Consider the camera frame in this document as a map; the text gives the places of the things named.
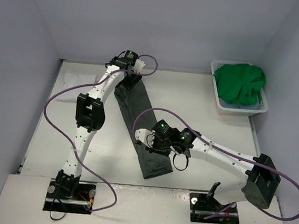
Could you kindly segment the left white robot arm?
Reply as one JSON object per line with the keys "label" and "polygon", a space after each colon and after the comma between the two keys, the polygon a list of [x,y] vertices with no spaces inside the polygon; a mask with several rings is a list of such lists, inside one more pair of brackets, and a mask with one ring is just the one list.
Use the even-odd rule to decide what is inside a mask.
{"label": "left white robot arm", "polygon": [[138,54],[128,50],[125,55],[114,57],[107,65],[107,70],[88,93],[79,94],[76,101],[76,136],[75,148],[71,151],[66,163],[56,176],[60,185],[59,193],[70,200],[78,194],[78,183],[82,175],[81,162],[85,159],[88,147],[96,132],[105,122],[104,103],[115,89],[115,86],[125,77],[124,71],[138,65]]}

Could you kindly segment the white t shirt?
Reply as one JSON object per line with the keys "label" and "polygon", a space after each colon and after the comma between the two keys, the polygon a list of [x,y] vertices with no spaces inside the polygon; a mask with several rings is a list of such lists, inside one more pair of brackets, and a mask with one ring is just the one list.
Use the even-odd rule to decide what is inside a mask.
{"label": "white t shirt", "polygon": [[[96,81],[98,81],[98,79],[95,74],[80,74],[75,71],[68,70],[64,74],[64,80],[62,82],[60,91],[75,87],[77,85],[95,83]],[[80,93],[87,94],[92,88],[92,86],[88,86],[73,89],[61,94],[56,98],[56,100],[62,102],[76,102],[76,98]]]}

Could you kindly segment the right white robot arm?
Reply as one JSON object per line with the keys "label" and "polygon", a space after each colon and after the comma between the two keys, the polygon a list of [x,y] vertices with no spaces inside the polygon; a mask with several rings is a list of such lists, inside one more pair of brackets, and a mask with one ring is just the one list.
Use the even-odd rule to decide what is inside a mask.
{"label": "right white robot arm", "polygon": [[156,123],[151,130],[140,129],[136,138],[149,150],[158,154],[184,155],[187,159],[201,159],[232,174],[231,183],[217,179],[206,195],[206,204],[211,209],[232,202],[248,201],[255,207],[268,209],[280,177],[275,174],[271,158],[261,154],[259,157],[237,153],[189,128],[179,131],[171,128],[165,120]]}

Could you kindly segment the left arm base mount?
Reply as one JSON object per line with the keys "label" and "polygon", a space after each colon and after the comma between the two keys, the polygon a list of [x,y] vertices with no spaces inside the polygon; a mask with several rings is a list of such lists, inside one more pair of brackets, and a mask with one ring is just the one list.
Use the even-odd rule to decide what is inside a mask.
{"label": "left arm base mount", "polygon": [[58,186],[54,180],[50,181],[45,196],[44,211],[55,211],[62,213],[90,215],[94,197],[96,195],[96,184],[81,182],[73,191],[73,196],[66,196],[62,189],[55,198]]}

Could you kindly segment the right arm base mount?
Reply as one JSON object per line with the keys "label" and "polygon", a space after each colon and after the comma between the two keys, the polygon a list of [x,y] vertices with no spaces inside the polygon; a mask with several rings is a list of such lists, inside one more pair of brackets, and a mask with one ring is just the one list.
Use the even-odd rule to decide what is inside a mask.
{"label": "right arm base mount", "polygon": [[190,221],[215,224],[239,224],[236,203],[230,207],[222,205],[206,193],[189,194]]}

